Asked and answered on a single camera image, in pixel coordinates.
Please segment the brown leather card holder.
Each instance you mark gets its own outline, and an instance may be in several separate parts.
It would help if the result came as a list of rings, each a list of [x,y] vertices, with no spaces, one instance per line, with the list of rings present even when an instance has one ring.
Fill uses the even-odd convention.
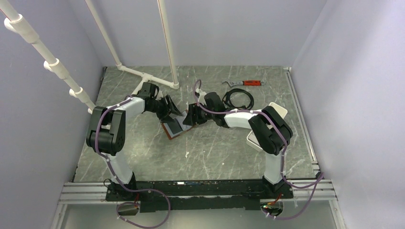
[[[174,138],[179,137],[193,128],[191,125],[183,124],[187,114],[188,110],[185,110],[181,115],[173,117],[172,121],[168,123],[161,123],[161,126],[169,140],[173,140]]]

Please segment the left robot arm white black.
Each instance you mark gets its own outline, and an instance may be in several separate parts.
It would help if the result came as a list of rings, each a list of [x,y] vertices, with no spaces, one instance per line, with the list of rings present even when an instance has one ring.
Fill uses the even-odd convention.
[[[153,83],[143,83],[141,89],[118,104],[96,106],[91,114],[85,142],[103,158],[111,174],[111,180],[120,184],[118,194],[124,200],[132,200],[137,194],[135,175],[124,159],[122,149],[126,140],[129,118],[144,112],[155,113],[163,123],[173,123],[182,116],[169,95],[163,95]]]

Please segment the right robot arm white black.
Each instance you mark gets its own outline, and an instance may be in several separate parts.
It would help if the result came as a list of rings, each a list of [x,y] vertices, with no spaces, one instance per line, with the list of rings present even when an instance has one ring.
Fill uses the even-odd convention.
[[[284,154],[293,131],[273,106],[261,110],[239,110],[227,108],[215,92],[204,96],[205,102],[188,107],[184,125],[200,125],[209,120],[219,127],[250,129],[259,146],[265,152],[266,167],[263,175],[263,192],[269,198],[281,193],[284,184]]]

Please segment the red handled adjustable wrench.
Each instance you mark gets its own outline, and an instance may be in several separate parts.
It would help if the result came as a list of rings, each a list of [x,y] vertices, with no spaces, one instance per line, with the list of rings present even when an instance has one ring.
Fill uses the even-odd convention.
[[[244,80],[244,81],[235,81],[235,82],[223,81],[222,83],[225,83],[230,87],[239,86],[239,85],[243,85],[243,86],[262,86],[262,85],[266,84],[264,81],[260,81],[260,80]]]

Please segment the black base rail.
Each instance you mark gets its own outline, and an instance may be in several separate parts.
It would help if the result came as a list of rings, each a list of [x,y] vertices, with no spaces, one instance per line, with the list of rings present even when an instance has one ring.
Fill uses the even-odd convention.
[[[137,202],[142,213],[160,210],[243,208],[259,210],[265,201],[292,199],[292,187],[276,191],[260,179],[134,181],[107,186],[107,202]]]

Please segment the aluminium frame rails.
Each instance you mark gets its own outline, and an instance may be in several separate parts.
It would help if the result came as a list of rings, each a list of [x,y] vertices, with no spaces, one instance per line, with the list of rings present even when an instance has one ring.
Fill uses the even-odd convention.
[[[292,201],[295,207],[303,202],[303,208],[294,215],[302,215],[313,201],[327,201],[338,229],[346,228],[335,189],[330,180],[321,175],[312,143],[303,118],[300,125],[311,155],[314,179],[280,181],[276,185],[261,179],[201,180],[201,181],[141,181],[139,188],[155,188],[160,194],[143,194],[140,210],[143,213],[165,209],[169,201],[171,210],[233,209],[258,210],[263,206],[272,211],[280,210],[284,201]],[[63,226],[66,210],[73,205],[117,205],[133,209],[130,198],[122,197],[109,185],[100,182],[66,183],[63,187],[52,222],[53,229]]]

